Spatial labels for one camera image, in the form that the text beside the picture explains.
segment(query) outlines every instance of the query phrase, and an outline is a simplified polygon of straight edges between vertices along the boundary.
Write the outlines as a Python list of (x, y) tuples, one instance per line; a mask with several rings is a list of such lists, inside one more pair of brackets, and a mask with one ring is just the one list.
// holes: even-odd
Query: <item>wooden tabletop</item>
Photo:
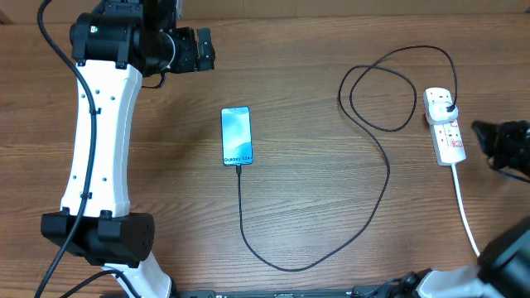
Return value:
[[(353, 65), (402, 46), (439, 46), (456, 63), (467, 154), (458, 171), (479, 248), (530, 214), (528, 186), (490, 171), (470, 129), (476, 119), (528, 119), (528, 15), (180, 25), (211, 28), (216, 68), (170, 74), (164, 88), (142, 90), (132, 120), (128, 187), (132, 211), (155, 217), (153, 252), (181, 290), (349, 288), (475, 260), (451, 170), (436, 164), (424, 117), (423, 90), (454, 89), (446, 58), (433, 50), (410, 50), (384, 62), (407, 75), (420, 98), (402, 131), (371, 130), (392, 175), (357, 240), (317, 267), (284, 273), (261, 263), (241, 239), (236, 174), (221, 159), (220, 109), (247, 105), (252, 113), (255, 162), (243, 169), (249, 242), (279, 266), (306, 266), (363, 226), (386, 174), (373, 141), (339, 111), (340, 80)], [(48, 26), (68, 55), (69, 28)], [(41, 214), (59, 209), (70, 173), (76, 83), (36, 26), (0, 26), (0, 36), (0, 296), (28, 297), (58, 250), (41, 236), (40, 221)], [(383, 127), (403, 123), (413, 101), (404, 80), (378, 71), (366, 76), (355, 96), (362, 115)], [(65, 256), (47, 296), (57, 297), (98, 270)], [(99, 297), (116, 285), (101, 278), (79, 297)]]

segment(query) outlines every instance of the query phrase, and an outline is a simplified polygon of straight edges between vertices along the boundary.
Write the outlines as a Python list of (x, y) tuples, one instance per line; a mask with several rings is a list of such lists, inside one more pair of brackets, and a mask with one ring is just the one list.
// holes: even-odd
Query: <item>wood grain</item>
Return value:
[[(340, 113), (339, 82), (349, 67), (401, 46), (440, 46), (455, 60), (468, 156), (458, 169), (479, 248), (530, 213), (528, 187), (490, 171), (470, 130), (475, 119), (528, 118), (528, 16), (181, 25), (211, 28), (216, 69), (170, 75), (163, 89), (140, 93), (128, 180), (132, 210), (154, 215), (154, 253), (182, 290), (348, 288), (474, 261), (451, 171), (436, 165), (421, 99), (402, 131), (373, 132), (392, 175), (373, 222), (355, 242), (314, 269), (283, 273), (262, 264), (241, 240), (236, 175), (221, 161), (220, 109), (252, 110), (256, 161), (243, 171), (249, 242), (279, 266), (305, 266), (362, 227), (386, 173), (373, 141)], [(69, 28), (48, 26), (66, 52)], [(36, 26), (0, 26), (0, 36), (0, 296), (28, 297), (57, 251), (39, 223), (42, 213), (58, 209), (70, 172), (76, 84)], [(403, 52), (385, 65), (411, 78), (418, 92), (452, 89), (451, 68), (435, 51)], [(355, 96), (364, 117), (384, 127), (401, 124), (412, 107), (410, 86), (376, 71)], [(97, 270), (66, 256), (47, 295), (58, 296)], [(116, 290), (115, 281), (102, 278), (79, 297)]]

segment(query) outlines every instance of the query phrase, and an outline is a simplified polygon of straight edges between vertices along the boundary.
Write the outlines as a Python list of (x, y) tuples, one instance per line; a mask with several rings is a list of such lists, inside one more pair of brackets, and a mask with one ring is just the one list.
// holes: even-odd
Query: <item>phone screen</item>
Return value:
[(253, 163), (250, 109), (248, 107), (223, 108), (223, 163), (226, 166)]

